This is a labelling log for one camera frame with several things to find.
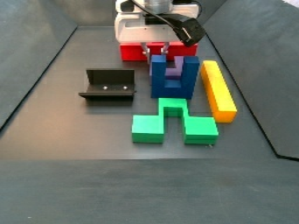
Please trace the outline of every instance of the green l-shaped block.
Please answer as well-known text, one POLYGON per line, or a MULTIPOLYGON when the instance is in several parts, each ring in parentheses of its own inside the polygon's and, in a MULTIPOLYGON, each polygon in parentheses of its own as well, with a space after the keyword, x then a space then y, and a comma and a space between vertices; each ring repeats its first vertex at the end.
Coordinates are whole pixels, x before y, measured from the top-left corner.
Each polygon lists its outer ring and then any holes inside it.
POLYGON ((213 117, 189 116, 185 99, 159 98, 159 115, 133 115, 132 139, 135 143, 164 141, 164 118, 179 116, 185 144, 215 144, 219 136, 213 117))

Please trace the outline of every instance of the blue block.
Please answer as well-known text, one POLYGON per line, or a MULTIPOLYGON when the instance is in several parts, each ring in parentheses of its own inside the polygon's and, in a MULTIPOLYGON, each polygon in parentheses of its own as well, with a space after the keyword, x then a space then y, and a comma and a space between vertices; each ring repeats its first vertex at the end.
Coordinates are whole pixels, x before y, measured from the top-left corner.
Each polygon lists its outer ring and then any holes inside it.
POLYGON ((152 79, 152 98, 183 98, 191 99, 200 67, 199 57, 183 57, 181 77, 179 80, 165 78, 165 56, 152 55, 151 79, 152 79))

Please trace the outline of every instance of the gray table surface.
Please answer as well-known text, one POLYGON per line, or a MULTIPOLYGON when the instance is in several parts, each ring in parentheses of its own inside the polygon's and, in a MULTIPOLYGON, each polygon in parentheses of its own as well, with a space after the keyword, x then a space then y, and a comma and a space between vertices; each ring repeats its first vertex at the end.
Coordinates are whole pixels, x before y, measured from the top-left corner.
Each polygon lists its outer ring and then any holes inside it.
MULTIPOLYGON (((207 39, 199 55, 220 62, 207 39)), ((295 224, 299 164, 275 158, 219 65, 239 113, 219 126, 217 144, 183 145, 179 119, 168 121, 164 144, 133 144, 132 114, 156 112, 148 66, 120 61, 112 28, 80 28, 1 132, 1 222, 295 224), (132 106, 85 103, 77 92, 88 86, 87 67, 135 69, 132 106)), ((191 113, 209 114, 200 80, 191 113)))
MULTIPOLYGON (((156 114, 148 65, 144 61, 121 61, 113 27, 81 27, 0 133, 0 159, 273 158, 229 73, 205 38, 197 55, 200 60, 219 62, 237 105, 233 123, 219 124, 215 146, 183 144, 179 118, 168 118, 163 144, 132 143, 132 115, 156 114), (87 103, 79 97, 89 84, 85 69, 121 67, 135 69, 133 104, 87 103)), ((200 76, 189 111, 192 116, 211 116, 200 76)))

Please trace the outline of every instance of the black metal bracket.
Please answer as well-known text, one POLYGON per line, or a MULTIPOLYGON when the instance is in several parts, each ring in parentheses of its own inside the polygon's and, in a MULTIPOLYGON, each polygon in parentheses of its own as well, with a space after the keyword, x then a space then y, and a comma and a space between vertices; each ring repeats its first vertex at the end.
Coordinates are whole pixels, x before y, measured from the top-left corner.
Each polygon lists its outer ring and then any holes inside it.
POLYGON ((79 93, 85 99, 135 97, 133 69, 87 69, 88 90, 79 93))

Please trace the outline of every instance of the yellow rectangular block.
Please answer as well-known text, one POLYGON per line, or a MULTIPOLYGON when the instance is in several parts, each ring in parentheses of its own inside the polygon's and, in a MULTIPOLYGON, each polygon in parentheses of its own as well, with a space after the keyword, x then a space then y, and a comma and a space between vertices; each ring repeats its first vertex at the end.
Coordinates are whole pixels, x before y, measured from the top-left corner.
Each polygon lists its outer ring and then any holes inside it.
POLYGON ((204 60, 200 68, 200 77, 205 88, 211 113, 216 123, 231 123, 237 113, 229 89, 221 76, 217 62, 204 60))

